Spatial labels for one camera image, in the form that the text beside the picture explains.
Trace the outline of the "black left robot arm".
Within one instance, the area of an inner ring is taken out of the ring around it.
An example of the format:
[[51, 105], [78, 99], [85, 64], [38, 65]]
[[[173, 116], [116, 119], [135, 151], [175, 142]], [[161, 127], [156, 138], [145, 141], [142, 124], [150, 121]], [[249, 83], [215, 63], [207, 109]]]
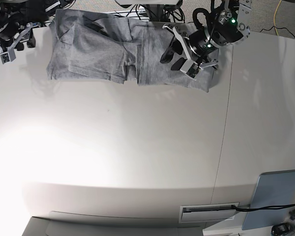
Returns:
[[72, 10], [62, 7], [60, 0], [19, 0], [12, 4], [12, 11], [26, 23], [43, 23], [46, 17], [52, 17], [52, 27], [68, 30], [84, 25], [87, 36], [75, 31], [78, 45], [72, 49], [69, 70], [86, 76], [104, 73], [125, 78], [129, 68], [153, 70], [156, 59], [167, 64], [174, 54], [180, 59], [172, 70], [190, 74], [205, 66], [215, 67], [216, 63], [208, 60], [209, 54], [249, 36], [250, 1], [224, 0], [210, 10], [196, 8], [192, 14], [196, 31], [192, 34], [171, 24], [169, 13], [180, 5], [179, 0], [145, 4], [149, 22]]

